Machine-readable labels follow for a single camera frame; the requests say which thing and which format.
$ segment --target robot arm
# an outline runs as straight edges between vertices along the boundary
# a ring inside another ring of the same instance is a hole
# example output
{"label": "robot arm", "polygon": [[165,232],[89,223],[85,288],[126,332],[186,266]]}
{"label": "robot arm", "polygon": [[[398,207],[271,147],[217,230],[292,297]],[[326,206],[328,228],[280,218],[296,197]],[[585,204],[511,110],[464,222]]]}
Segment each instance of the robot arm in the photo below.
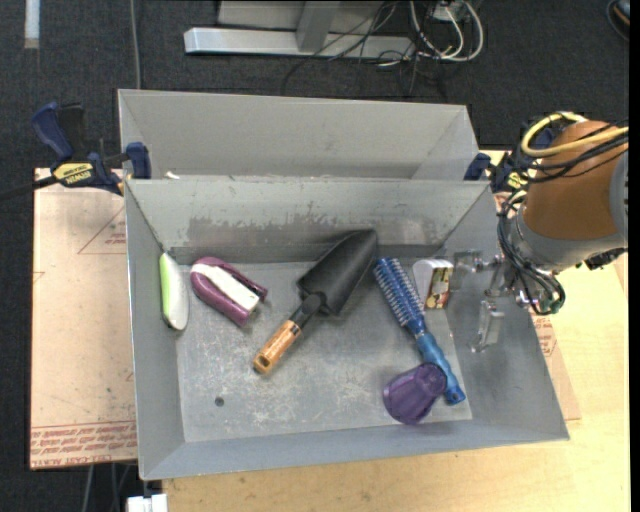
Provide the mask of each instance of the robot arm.
{"label": "robot arm", "polygon": [[[554,122],[552,144],[531,148]],[[559,272],[628,246],[628,127],[552,114],[523,136],[514,162],[524,186],[499,220],[504,287],[536,313],[555,313],[564,302]]]}

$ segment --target blue clamp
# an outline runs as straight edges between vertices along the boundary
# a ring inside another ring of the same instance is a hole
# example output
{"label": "blue clamp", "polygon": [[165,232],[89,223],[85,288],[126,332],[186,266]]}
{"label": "blue clamp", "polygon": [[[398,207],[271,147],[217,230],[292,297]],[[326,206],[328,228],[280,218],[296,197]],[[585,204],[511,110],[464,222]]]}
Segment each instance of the blue clamp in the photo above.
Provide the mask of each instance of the blue clamp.
{"label": "blue clamp", "polygon": [[491,164],[491,157],[485,153],[478,153],[471,161],[467,172],[464,173],[464,181],[478,181]]}
{"label": "blue clamp", "polygon": [[[60,183],[65,187],[97,187],[116,194],[121,194],[120,177],[111,168],[126,160],[133,166],[135,178],[151,178],[151,162],[147,148],[142,142],[130,143],[125,153],[103,159],[95,151],[83,154],[83,120],[84,111],[75,106],[71,115],[61,117],[67,112],[60,109],[55,101],[47,103],[31,117],[31,126],[38,138],[56,153],[57,159],[51,166],[52,180],[42,186]],[[75,135],[70,141],[68,134]]]}

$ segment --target hairbrush handle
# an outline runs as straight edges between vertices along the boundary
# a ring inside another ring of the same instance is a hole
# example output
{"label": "hairbrush handle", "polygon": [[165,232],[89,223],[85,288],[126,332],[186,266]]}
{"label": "hairbrush handle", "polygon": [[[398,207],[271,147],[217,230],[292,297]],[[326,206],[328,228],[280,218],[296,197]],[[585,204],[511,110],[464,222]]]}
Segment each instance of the hairbrush handle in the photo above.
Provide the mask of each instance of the hairbrush handle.
{"label": "hairbrush handle", "polygon": [[453,373],[444,352],[436,343],[436,339],[431,333],[423,332],[416,336],[418,349],[425,361],[439,366],[447,377],[447,387],[444,391],[444,397],[451,405],[464,401],[467,397],[462,391],[458,379]]}

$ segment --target white object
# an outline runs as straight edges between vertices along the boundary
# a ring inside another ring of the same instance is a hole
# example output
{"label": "white object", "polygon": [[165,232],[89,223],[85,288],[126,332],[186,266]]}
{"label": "white object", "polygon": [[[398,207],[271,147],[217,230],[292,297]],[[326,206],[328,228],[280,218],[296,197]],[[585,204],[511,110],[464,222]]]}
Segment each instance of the white object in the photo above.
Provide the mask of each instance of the white object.
{"label": "white object", "polygon": [[423,307],[444,307],[449,295],[451,272],[453,264],[447,260],[429,258],[414,263],[413,278]]}
{"label": "white object", "polygon": [[220,267],[196,263],[191,267],[191,272],[205,276],[218,290],[249,312],[252,312],[260,301],[260,297]]}
{"label": "white object", "polygon": [[132,496],[127,499],[127,512],[168,512],[166,494],[154,494],[150,498]]}
{"label": "white object", "polygon": [[166,252],[160,256],[162,316],[174,329],[182,331],[189,320],[189,291],[180,265]]}

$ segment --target gray floor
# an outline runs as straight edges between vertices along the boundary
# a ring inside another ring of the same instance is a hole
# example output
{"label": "gray floor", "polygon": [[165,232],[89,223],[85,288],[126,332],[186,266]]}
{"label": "gray floor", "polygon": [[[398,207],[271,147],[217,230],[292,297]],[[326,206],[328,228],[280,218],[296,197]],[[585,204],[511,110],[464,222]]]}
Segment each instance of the gray floor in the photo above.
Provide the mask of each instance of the gray floor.
{"label": "gray floor", "polygon": [[[609,26],[606,3],[485,0],[479,10],[487,36],[482,55],[438,68],[453,75],[439,87],[419,78],[409,93],[406,73],[313,60],[291,75],[285,93],[465,104],[485,148],[510,146],[522,122],[558,109],[620,120],[629,111],[629,46]],[[280,95],[286,74],[300,62],[186,56],[183,32],[212,25],[214,2],[136,5],[146,89]],[[392,26],[406,26],[406,13],[402,3]],[[119,150],[115,94],[135,86],[129,2],[42,2],[39,50],[24,49],[24,0],[3,2],[0,14],[0,189],[28,183],[33,167],[53,162],[29,125],[33,112],[52,100],[81,101],[88,137],[96,145],[102,138],[107,153]],[[86,470],[33,473],[26,465],[32,226],[30,196],[0,203],[0,509],[80,510]],[[91,505],[102,510],[100,504],[111,503],[110,469],[100,468],[96,479]]]}

